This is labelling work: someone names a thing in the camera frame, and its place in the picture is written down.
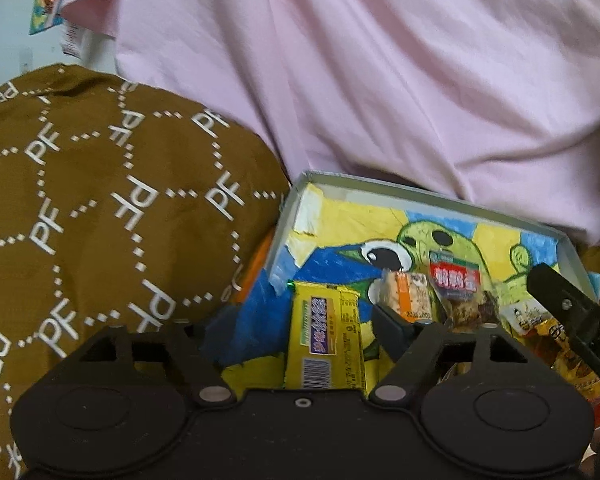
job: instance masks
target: circular pad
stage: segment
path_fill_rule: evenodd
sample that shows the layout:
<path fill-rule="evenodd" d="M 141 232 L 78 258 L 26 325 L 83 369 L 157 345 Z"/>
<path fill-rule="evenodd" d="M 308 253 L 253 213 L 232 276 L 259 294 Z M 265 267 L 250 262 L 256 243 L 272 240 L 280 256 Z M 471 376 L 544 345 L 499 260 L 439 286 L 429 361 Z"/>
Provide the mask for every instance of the circular pad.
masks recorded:
<path fill-rule="evenodd" d="M 504 431 L 532 430 L 551 413 L 542 397 L 507 388 L 482 394 L 475 401 L 475 412 L 484 423 Z"/>
<path fill-rule="evenodd" d="M 500 474 L 539 474 L 580 461 L 593 412 L 572 386 L 461 379 L 433 387 L 420 411 L 424 428 L 456 460 Z"/>
<path fill-rule="evenodd" d="M 131 400 L 110 388 L 86 386 L 68 392 L 57 405 L 57 416 L 64 426 L 97 431 L 113 428 L 128 415 Z"/>
<path fill-rule="evenodd" d="M 157 454 L 187 420 L 164 384 L 36 386 L 17 402 L 11 428 L 31 463 L 79 475 L 128 468 Z"/>

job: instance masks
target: brown pillow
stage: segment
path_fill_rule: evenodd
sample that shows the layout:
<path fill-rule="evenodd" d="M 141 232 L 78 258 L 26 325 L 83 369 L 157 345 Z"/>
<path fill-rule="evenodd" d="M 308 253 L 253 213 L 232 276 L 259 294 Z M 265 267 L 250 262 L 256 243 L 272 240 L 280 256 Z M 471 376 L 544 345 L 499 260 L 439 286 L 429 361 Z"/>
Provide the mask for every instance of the brown pillow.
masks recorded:
<path fill-rule="evenodd" d="M 106 324 L 206 317 L 288 189 L 259 137 L 172 93 L 62 65 L 0 88 L 0 479 L 24 471 L 17 397 Z"/>

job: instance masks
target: barcode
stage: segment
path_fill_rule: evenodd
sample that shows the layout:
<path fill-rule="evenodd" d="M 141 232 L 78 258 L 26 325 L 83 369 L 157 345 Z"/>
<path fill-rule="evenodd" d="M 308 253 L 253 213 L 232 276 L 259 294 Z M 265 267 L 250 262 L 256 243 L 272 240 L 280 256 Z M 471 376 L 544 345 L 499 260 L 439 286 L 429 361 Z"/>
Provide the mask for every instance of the barcode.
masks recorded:
<path fill-rule="evenodd" d="M 331 361 L 326 359 L 302 359 L 302 388 L 330 388 Z"/>

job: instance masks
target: snack bar wrapper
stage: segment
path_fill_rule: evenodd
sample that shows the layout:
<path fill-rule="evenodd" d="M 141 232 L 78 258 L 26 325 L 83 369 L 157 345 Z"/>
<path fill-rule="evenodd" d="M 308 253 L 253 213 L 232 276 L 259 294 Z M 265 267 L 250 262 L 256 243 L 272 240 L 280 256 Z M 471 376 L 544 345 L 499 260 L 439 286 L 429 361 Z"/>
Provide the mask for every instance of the snack bar wrapper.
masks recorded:
<path fill-rule="evenodd" d="M 380 296 L 382 303 L 410 323 L 418 319 L 433 320 L 425 274 L 385 270 Z"/>
<path fill-rule="evenodd" d="M 285 388 L 366 390 L 358 293 L 293 282 Z"/>

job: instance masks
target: red label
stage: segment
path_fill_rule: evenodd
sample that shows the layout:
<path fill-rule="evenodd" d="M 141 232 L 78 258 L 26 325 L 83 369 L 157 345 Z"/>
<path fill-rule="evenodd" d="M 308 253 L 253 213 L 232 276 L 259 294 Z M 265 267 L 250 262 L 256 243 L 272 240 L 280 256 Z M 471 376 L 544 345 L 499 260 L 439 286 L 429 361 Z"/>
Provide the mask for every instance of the red label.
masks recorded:
<path fill-rule="evenodd" d="M 438 259 L 434 262 L 433 259 L 430 264 L 431 278 L 438 288 L 470 293 L 478 290 L 480 286 L 479 269 L 467 268 L 457 260 L 449 262 Z"/>

